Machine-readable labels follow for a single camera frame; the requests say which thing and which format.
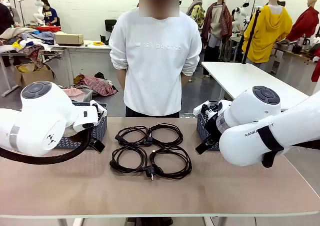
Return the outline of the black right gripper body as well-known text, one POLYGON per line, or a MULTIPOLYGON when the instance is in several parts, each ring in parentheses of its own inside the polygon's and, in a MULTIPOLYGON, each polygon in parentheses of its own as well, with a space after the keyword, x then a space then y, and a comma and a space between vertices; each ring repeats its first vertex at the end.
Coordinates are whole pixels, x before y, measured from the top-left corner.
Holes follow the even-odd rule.
POLYGON ((208 120, 205 124, 205 129, 209 133, 209 136, 205 140, 206 146, 214 146, 220 140, 221 133, 218 130, 216 121, 217 121, 218 113, 214 112, 208 116, 208 120))

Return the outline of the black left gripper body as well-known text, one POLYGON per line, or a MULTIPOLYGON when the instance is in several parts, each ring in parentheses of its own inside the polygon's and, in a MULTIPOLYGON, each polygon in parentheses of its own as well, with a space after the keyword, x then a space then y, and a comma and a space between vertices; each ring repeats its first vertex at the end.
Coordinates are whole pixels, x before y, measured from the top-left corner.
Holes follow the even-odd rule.
POLYGON ((93 142, 98 141, 98 140, 99 140, 99 141, 101 140, 100 130, 94 128, 94 129, 91 131, 90 143, 93 143, 93 142))

